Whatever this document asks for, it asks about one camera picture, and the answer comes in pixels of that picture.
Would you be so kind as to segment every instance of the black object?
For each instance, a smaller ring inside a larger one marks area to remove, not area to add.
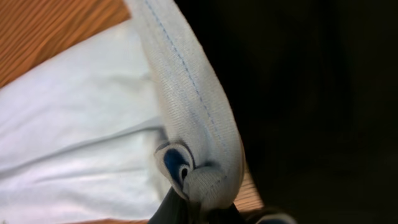
[[[398,1],[176,3],[266,205],[306,224],[398,222]]]
[[[244,224],[235,205],[232,204],[228,209],[218,209],[200,217],[198,209],[189,205],[184,199],[180,198],[173,188],[170,188],[162,204],[155,215],[148,221],[148,224]]]

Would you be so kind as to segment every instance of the fabric strap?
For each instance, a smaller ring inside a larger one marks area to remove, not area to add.
[[[227,97],[172,0],[126,1],[157,85],[169,143],[155,153],[160,171],[203,212],[228,208],[244,171],[244,153]]]

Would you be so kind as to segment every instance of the white cloth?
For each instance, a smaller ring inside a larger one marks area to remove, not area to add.
[[[1,89],[0,222],[150,218],[170,187],[157,104],[131,21]]]

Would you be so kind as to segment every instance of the clothing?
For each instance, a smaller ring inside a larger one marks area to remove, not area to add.
[[[158,167],[176,193],[199,204],[201,212],[228,208],[243,181],[244,153],[225,93],[172,0],[127,3],[170,141],[155,153]]]
[[[227,209],[212,210],[206,217],[199,217],[190,208],[189,202],[182,199],[174,189],[170,189],[162,205],[148,224],[179,224],[179,223],[209,223],[209,224],[245,224],[236,207],[232,204]]]
[[[146,220],[170,188],[162,121],[131,21],[0,90],[0,222]]]
[[[298,223],[397,223],[398,2],[176,2],[264,204]]]

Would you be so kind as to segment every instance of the fabric fold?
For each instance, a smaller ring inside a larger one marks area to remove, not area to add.
[[[223,88],[172,0],[126,2],[170,141],[155,153],[158,168],[179,196],[199,203],[201,211],[226,208],[243,180],[244,153]]]
[[[155,86],[131,21],[0,90],[0,221],[146,220],[170,189]]]

